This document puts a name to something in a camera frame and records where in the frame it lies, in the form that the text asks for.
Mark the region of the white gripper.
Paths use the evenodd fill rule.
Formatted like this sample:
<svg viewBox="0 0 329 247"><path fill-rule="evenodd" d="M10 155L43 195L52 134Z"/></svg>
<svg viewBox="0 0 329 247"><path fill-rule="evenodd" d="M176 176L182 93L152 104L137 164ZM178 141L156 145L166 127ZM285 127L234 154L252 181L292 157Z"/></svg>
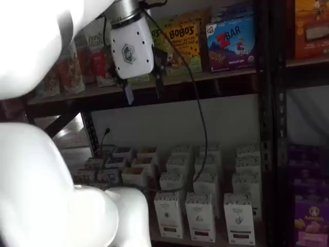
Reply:
<svg viewBox="0 0 329 247"><path fill-rule="evenodd" d="M153 38L143 14L113 26L110 30L111 53L117 74L121 79L149 74L154 68ZM155 86L158 98L163 98L165 86L162 75L155 75ZM121 81L127 102L134 102L133 91L127 80Z"/></svg>

